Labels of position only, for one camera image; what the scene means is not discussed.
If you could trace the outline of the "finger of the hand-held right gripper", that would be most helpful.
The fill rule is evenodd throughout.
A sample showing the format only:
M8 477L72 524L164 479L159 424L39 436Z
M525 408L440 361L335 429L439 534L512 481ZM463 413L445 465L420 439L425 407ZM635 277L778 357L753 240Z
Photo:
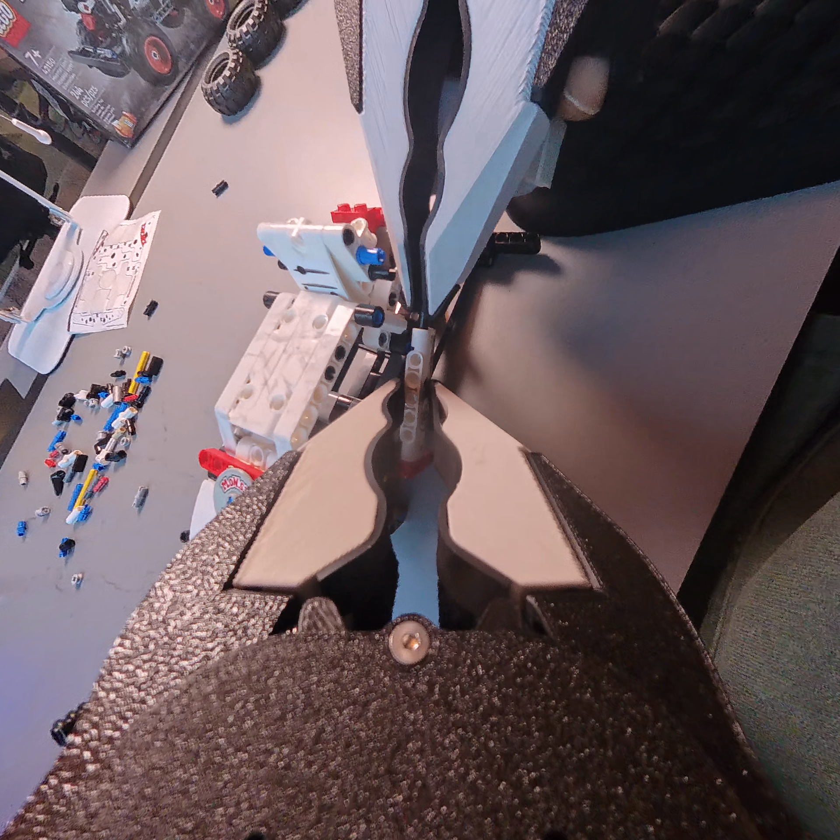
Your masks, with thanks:
M468 275L549 129L532 99L556 2L457 2L455 89L433 133L423 292L433 317Z
M361 4L361 126L410 311L430 322L424 236L434 186L422 28L429 2Z

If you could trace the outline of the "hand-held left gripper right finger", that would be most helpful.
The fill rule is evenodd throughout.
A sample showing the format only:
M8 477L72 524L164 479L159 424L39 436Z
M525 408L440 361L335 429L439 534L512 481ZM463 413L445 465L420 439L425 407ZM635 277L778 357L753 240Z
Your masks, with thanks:
M432 405L447 492L440 533L451 552L515 594L593 588L531 451L440 383Z

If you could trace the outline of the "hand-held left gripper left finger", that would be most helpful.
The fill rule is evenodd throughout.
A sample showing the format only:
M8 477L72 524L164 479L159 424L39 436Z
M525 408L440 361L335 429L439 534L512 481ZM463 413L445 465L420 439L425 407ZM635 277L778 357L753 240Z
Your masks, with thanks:
M239 590L299 594L380 537L386 501L373 454L397 386L380 386L304 445L238 567Z

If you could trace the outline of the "brick-built truck model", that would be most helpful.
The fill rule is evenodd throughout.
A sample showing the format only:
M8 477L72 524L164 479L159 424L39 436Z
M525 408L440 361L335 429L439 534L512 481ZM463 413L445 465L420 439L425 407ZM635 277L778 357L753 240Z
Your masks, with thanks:
M222 444L198 455L207 478L194 538L282 455L297 450L380 384L398 376L412 329L379 206L342 203L331 223L262 223L257 237L297 285L264 294L267 315L219 396Z

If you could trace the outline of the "white holed beam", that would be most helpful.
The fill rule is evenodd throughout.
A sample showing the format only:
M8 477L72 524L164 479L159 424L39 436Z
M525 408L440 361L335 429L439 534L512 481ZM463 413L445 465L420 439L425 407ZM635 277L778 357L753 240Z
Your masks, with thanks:
M405 403L400 428L401 461L412 468L427 453L427 382L434 357L434 338L432 329L414 327L406 353L403 376Z

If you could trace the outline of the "pile of small brick pieces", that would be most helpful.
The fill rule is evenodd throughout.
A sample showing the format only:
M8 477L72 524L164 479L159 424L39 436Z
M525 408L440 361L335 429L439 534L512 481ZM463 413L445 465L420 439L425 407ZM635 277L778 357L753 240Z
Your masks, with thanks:
M46 600L68 592L73 574L84 574L84 590L138 587L155 580L179 551L175 531L185 503L181 479L186 457L177 433L184 416L177 363L179 339L161 323L135 324L117 332L79 337L58 372L45 381L2 466L2 600L24 596ZM129 379L142 353L163 358L163 384L136 420L132 445L117 444L126 459L102 474L109 484L77 499L89 505L84 522L67 523L76 485L84 484L98 456L98 436L110 430L114 405L73 404L66 426L52 423L66 392L88 393L92 383L117 382L130 396ZM150 489L142 510L133 509L140 486Z

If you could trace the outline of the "person's right hand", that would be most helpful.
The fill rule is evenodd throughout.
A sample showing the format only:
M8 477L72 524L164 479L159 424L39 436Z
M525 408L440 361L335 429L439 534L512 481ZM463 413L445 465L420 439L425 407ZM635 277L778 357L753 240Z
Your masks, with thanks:
M572 60L558 108L563 121L586 121L602 109L610 65L604 56L577 56Z

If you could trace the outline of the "person's torso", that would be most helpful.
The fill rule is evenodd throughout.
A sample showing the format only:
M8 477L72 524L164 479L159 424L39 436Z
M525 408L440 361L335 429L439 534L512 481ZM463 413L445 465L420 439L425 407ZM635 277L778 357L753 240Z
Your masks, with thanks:
M701 629L749 746L807 838L839 838L839 458L787 479Z

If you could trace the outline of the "sticker sheet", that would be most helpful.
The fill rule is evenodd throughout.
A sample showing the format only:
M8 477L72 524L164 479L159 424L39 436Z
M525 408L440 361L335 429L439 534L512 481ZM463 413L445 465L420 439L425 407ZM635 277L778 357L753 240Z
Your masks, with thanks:
M101 232L69 315L70 334L127 327L160 215L156 210Z

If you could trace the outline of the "black toy set box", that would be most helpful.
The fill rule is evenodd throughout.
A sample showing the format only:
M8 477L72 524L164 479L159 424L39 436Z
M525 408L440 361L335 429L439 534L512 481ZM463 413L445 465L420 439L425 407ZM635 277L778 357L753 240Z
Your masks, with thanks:
M2 1L2 52L110 139L132 146L236 5Z

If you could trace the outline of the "white book stand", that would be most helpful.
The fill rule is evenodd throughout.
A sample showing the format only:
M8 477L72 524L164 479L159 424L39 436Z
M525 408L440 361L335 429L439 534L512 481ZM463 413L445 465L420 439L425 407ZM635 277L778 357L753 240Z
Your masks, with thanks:
M102 233L110 233L131 213L123 194L83 196L66 211L31 190L5 171L5 183L36 201L58 227L53 245L28 297L20 308L2 310L2 320L14 325L7 342L9 354L38 374L50 374L73 337L70 313L81 279Z

